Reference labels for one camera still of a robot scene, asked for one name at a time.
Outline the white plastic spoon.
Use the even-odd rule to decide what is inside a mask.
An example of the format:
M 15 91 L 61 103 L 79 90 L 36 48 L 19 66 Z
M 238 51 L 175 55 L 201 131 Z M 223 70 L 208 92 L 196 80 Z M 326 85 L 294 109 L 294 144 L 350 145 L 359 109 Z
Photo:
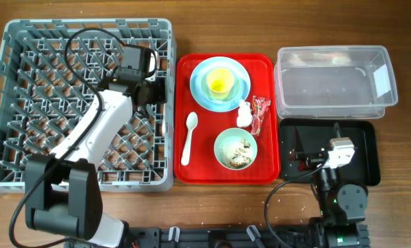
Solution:
M 182 151 L 181 165 L 186 166 L 189 164 L 190 153 L 191 153 L 192 133 L 197 125 L 198 125 L 198 115 L 195 112 L 190 112 L 186 120 L 187 137 L 186 137 L 184 149 Z

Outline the red snack wrapper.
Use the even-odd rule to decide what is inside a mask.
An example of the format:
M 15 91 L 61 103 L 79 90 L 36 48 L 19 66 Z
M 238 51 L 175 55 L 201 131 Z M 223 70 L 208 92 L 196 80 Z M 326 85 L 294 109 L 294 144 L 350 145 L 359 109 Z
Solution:
M 261 126 L 266 113 L 271 106 L 271 100 L 261 96 L 253 96 L 251 109 L 253 112 L 253 120 L 251 122 L 251 134 L 254 137 L 260 135 Z

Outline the white tissue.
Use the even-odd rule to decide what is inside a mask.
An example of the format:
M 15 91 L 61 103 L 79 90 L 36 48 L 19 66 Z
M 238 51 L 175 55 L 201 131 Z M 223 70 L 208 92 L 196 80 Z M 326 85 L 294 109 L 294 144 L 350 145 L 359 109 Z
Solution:
M 249 102 L 239 100 L 238 117 L 236 119 L 236 125 L 239 128 L 248 127 L 253 120 L 251 113 L 251 104 Z

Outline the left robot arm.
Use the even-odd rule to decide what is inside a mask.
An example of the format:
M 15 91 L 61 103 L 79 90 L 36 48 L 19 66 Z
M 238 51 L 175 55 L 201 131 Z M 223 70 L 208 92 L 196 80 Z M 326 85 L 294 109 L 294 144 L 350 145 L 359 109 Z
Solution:
M 98 247 L 131 247 L 129 224 L 103 211 L 97 170 L 109 144 L 138 107 L 163 103 L 165 82 L 150 81 L 157 69 L 156 51 L 124 47 L 123 61 L 93 92 L 95 98 L 73 131 L 50 154 L 33 154 L 25 166 L 25 195 L 10 221 L 8 235 L 15 247 L 15 223 L 22 210 L 30 229 L 58 234 L 65 242 Z

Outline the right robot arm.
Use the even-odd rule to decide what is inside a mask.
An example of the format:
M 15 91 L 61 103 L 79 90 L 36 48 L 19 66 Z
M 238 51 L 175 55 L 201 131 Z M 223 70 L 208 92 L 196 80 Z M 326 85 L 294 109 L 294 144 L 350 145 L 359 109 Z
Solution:
M 355 145 L 343 135 L 339 124 L 334 124 L 336 137 L 328 147 L 318 152 L 304 151 L 298 129 L 294 129 L 294 145 L 288 157 L 299 163 L 299 170 L 310 178 L 321 216 L 311 218 L 302 238 L 302 247 L 360 247 L 359 223 L 365 220 L 368 204 L 366 187 L 345 183 L 339 169 L 350 164 Z

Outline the black waste tray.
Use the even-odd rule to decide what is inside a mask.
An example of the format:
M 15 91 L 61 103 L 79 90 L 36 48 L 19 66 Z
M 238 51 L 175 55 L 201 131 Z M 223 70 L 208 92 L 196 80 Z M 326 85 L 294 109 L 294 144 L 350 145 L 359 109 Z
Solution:
M 299 163 L 288 159 L 294 146 L 294 131 L 297 130 L 305 152 L 315 153 L 328 147 L 330 139 L 336 137 L 334 124 L 338 123 L 344 136 L 351 139 L 356 147 L 350 164 L 339 168 L 345 183 L 376 186 L 380 183 L 381 173 L 377 153 L 377 139 L 372 123 L 367 121 L 340 121 L 286 118 L 280 122 L 280 175 L 289 180 L 302 175 Z

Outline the grey dishwasher rack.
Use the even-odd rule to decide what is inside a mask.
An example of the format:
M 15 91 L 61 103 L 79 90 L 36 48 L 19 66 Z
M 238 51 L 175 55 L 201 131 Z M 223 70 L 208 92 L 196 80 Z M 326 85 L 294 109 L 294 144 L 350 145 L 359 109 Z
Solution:
M 91 86 L 120 64 L 123 45 L 158 53 L 155 78 L 167 102 L 136 112 L 98 168 L 105 192 L 164 192 L 173 186 L 176 40 L 169 20 L 19 19 L 0 47 L 0 192 L 25 189 L 25 166 L 71 133 L 94 98 Z

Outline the food scraps and rice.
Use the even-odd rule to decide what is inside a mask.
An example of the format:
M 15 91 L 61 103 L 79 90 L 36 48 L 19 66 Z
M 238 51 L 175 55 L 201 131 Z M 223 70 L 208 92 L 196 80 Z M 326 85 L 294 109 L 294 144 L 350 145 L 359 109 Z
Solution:
M 228 140 L 220 146 L 220 157 L 225 167 L 242 169 L 253 161 L 253 148 L 245 139 Z

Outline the light blue plate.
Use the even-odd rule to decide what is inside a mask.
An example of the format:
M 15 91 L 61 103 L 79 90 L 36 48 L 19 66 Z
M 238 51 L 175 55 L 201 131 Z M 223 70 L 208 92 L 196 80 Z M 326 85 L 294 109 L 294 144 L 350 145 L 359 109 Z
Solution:
M 240 82 L 240 91 L 237 97 L 235 97 L 229 103 L 213 103 L 206 100 L 200 93 L 200 82 L 204 74 L 209 73 L 214 68 L 227 68 L 232 71 L 235 79 Z M 230 59 L 224 56 L 215 56 L 209 59 L 205 59 L 198 66 L 195 67 L 190 78 L 190 90 L 194 100 L 204 109 L 212 112 L 229 112 L 239 107 L 239 100 L 246 100 L 251 90 L 251 79 L 239 62 L 234 59 Z

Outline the yellow plastic cup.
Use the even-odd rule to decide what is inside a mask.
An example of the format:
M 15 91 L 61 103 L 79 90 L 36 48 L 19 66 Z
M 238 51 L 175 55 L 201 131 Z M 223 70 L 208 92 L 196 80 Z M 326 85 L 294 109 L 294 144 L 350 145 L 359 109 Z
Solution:
M 211 96 L 217 100 L 225 99 L 235 82 L 235 77 L 227 68 L 214 68 L 207 76 L 207 86 Z

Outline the clear plastic bin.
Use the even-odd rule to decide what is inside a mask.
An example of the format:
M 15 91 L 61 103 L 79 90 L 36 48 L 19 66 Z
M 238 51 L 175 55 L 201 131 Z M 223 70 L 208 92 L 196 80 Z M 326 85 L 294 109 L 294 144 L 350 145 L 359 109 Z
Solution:
M 274 68 L 277 115 L 285 118 L 381 118 L 398 103 L 382 45 L 284 47 Z

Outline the red plastic tray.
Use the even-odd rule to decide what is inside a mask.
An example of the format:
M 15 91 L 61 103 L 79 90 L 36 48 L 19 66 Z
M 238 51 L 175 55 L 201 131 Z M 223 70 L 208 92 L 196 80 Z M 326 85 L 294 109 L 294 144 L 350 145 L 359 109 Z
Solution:
M 177 63 L 174 106 L 173 169 L 184 183 L 193 184 L 268 184 L 280 172 L 278 121 L 273 63 L 263 54 L 229 54 L 241 64 L 251 81 L 247 101 L 253 96 L 271 100 L 264 116 L 260 134 L 256 137 L 258 152 L 253 164 L 246 169 L 232 170 L 221 165 L 214 153 L 216 138 L 224 130 L 236 126 L 236 110 L 212 112 L 202 107 L 191 93 L 190 80 L 199 64 L 211 58 L 210 54 L 187 54 Z M 190 112 L 198 115 L 191 142 L 188 165 L 182 165 L 181 156 L 187 137 L 186 120 Z

